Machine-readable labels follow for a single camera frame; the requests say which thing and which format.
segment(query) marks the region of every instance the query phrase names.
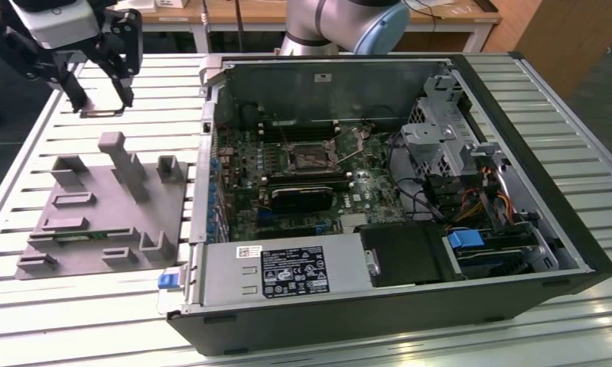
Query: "wooden cabinet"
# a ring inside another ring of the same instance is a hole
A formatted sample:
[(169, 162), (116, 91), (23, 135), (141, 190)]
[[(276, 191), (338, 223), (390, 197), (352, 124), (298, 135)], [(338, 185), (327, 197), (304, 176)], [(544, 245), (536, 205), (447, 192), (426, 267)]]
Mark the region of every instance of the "wooden cabinet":
[(503, 17), (483, 51), (523, 53), (568, 97), (612, 44), (612, 0), (492, 0)]

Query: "cpu socket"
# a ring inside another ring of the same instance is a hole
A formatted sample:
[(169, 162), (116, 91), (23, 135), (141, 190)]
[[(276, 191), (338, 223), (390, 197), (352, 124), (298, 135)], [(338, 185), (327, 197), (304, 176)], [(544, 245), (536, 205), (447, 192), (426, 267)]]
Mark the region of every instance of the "cpu socket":
[(295, 174), (318, 174), (339, 170), (336, 144), (332, 141), (288, 145), (290, 170)]

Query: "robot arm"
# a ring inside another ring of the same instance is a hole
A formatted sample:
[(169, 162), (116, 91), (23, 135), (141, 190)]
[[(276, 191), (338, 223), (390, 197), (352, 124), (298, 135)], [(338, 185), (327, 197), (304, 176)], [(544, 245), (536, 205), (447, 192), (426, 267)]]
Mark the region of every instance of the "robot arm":
[(280, 54), (336, 54), (338, 46), (355, 54), (386, 54), (410, 16), (400, 0), (288, 0)]
[[(89, 99), (67, 59), (81, 51), (109, 75), (123, 108), (132, 106), (132, 78), (143, 60), (141, 14), (108, 10), (116, 0), (0, 0), (0, 57), (28, 79), (44, 78), (71, 99), (75, 112)], [(103, 33), (123, 40), (125, 58)]]

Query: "metal slatted table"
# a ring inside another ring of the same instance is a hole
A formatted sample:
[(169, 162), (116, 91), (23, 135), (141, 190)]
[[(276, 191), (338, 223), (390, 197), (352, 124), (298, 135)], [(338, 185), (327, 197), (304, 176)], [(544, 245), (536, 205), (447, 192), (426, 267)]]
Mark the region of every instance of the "metal slatted table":
[[(55, 184), (48, 173), (55, 155), (80, 154), (87, 164), (107, 164), (97, 137), (120, 130), (128, 136), (125, 148), (139, 152), (143, 163), (161, 154), (196, 161), (200, 59), (191, 54), (145, 56), (133, 82), (136, 106), (119, 118), (80, 119), (64, 95), (52, 94), (0, 187), (0, 365), (612, 363), (612, 278), (499, 323), (220, 358), (200, 356), (157, 312), (161, 271), (15, 280), (15, 264)], [(502, 54), (476, 54), (468, 60), (612, 258), (612, 156), (526, 61)], [(111, 88), (95, 65), (76, 66), (76, 74), (85, 87)], [(476, 119), (494, 138), (478, 114)], [(190, 187), (181, 261), (190, 250), (192, 194)]]

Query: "power supply label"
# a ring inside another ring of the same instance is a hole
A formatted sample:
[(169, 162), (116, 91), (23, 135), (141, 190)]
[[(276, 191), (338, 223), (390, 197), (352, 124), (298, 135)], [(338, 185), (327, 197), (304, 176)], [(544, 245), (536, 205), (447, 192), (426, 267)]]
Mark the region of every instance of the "power supply label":
[(263, 251), (262, 269), (266, 298), (330, 292), (322, 246)]

